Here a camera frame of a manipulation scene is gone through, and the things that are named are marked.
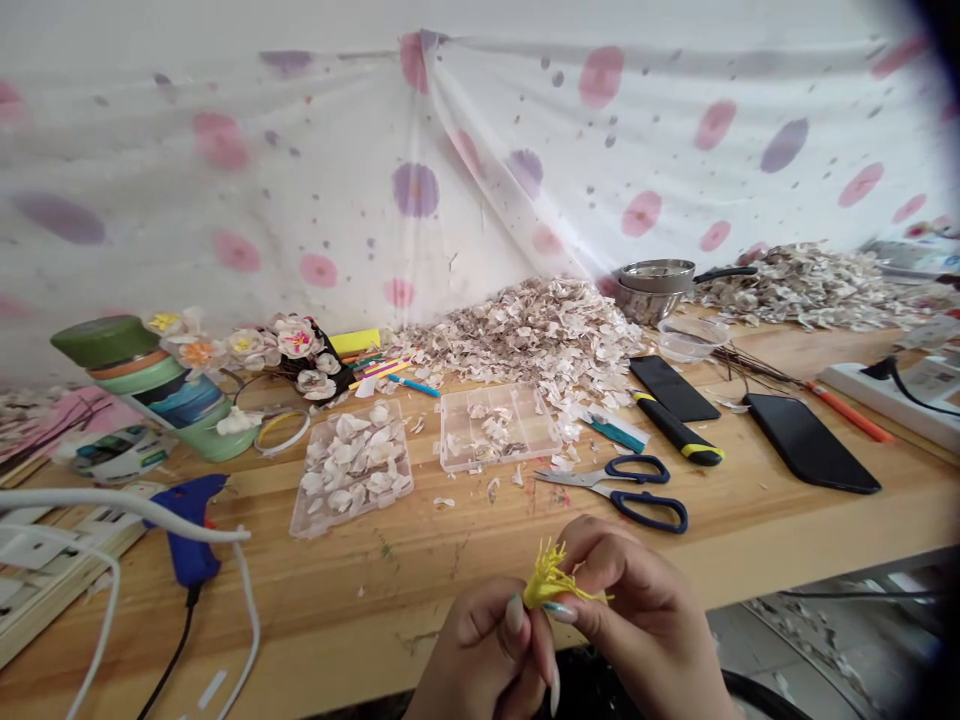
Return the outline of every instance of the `blue scissors handle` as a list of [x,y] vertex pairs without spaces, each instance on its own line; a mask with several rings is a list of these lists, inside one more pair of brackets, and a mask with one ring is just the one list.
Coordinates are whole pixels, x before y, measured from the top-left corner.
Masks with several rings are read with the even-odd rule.
[[[625,463],[646,463],[647,465],[653,465],[660,472],[657,474],[653,473],[637,473],[637,472],[627,472],[626,470],[620,470],[619,466]],[[625,480],[633,480],[635,483],[642,485],[643,483],[657,483],[662,485],[670,479],[670,471],[667,470],[666,465],[660,462],[660,458],[654,457],[653,455],[623,455],[618,458],[614,458],[607,463],[607,466],[604,468],[604,472],[610,477],[623,478]]]
[[[621,513],[626,515],[631,520],[634,520],[641,525],[645,525],[654,530],[663,530],[664,532],[672,532],[676,535],[683,535],[687,531],[689,525],[689,517],[687,516],[687,508],[679,500],[674,500],[673,498],[661,498],[655,495],[651,495],[648,492],[642,493],[628,493],[623,492],[622,490],[614,490],[610,493],[610,502],[613,503],[614,507],[617,508]],[[641,515],[636,510],[632,510],[627,507],[627,502],[642,503],[644,505],[660,505],[661,507],[669,508],[673,510],[680,521],[676,525],[671,525],[668,522],[662,522],[660,520],[653,520],[648,518],[645,515]]]

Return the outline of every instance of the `white polka dot fabric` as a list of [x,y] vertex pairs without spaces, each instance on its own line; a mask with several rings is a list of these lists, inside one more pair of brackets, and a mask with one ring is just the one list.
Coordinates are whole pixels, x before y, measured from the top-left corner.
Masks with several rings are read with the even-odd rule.
[[9,73],[0,379],[78,377],[47,338],[102,315],[396,327],[532,274],[609,290],[634,260],[705,270],[948,224],[957,105],[926,37],[898,27],[820,44],[451,28],[350,53]]

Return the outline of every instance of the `tiled floor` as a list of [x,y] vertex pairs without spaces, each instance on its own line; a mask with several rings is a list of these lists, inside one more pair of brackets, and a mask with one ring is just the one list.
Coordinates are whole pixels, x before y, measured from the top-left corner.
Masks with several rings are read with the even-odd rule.
[[[816,589],[823,588],[804,588],[811,592]],[[838,588],[831,584],[828,589]],[[809,643],[808,649],[819,649],[825,656],[839,659],[841,665],[846,660],[862,680],[866,697],[840,673],[831,675],[867,717],[891,714],[909,692],[916,663],[933,649],[931,636],[893,604],[803,600],[799,606],[794,602],[791,610],[791,601],[782,596],[763,600],[769,607],[760,605],[761,613],[781,629],[796,633],[800,642]],[[857,712],[840,692],[747,607],[713,610],[708,619],[725,669],[789,695],[787,699],[815,720],[858,720]],[[765,717],[751,707],[745,707],[745,711],[750,720]]]

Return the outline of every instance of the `blue pen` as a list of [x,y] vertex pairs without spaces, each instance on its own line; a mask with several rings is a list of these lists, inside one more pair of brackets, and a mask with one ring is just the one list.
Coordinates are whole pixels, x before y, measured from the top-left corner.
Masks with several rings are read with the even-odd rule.
[[399,375],[387,375],[387,377],[393,380],[394,382],[400,383],[401,385],[406,385],[409,388],[413,388],[414,390],[419,390],[422,393],[426,393],[430,397],[440,397],[439,390],[428,388],[426,385],[421,385],[420,383],[413,382],[413,380],[407,380],[406,378],[402,378]]

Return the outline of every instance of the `green cylindrical container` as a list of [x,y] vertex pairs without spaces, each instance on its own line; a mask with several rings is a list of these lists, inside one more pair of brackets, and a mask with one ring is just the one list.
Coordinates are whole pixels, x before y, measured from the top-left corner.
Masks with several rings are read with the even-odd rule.
[[[50,342],[77,365],[95,371],[97,385],[156,420],[205,460],[222,462],[253,444],[257,428],[235,435],[217,432],[217,423],[230,414],[233,403],[206,376],[187,382],[190,371],[173,357],[156,362],[160,338],[146,330],[139,318],[119,315],[92,320],[61,330]],[[151,354],[154,358],[144,367],[142,359]],[[127,364],[135,368],[133,372],[123,372]],[[106,368],[111,372],[102,372]],[[105,379],[104,374],[113,377]]]

